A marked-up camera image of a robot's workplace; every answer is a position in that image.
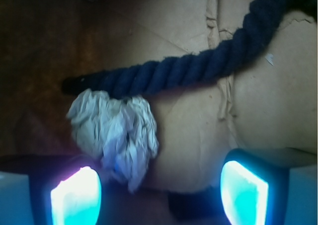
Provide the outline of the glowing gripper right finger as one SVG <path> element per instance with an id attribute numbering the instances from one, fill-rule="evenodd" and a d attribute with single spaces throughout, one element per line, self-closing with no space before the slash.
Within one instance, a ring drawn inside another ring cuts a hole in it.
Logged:
<path id="1" fill-rule="evenodd" d="M 225 158 L 220 192 L 232 225 L 282 225 L 289 169 L 286 149 L 233 149 Z"/>

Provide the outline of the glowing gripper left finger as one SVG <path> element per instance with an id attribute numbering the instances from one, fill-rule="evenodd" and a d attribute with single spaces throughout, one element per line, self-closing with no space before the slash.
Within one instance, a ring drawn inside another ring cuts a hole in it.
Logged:
<path id="1" fill-rule="evenodd" d="M 94 225 L 101 208 L 101 181 L 88 157 L 38 157 L 29 175 L 37 225 Z"/>

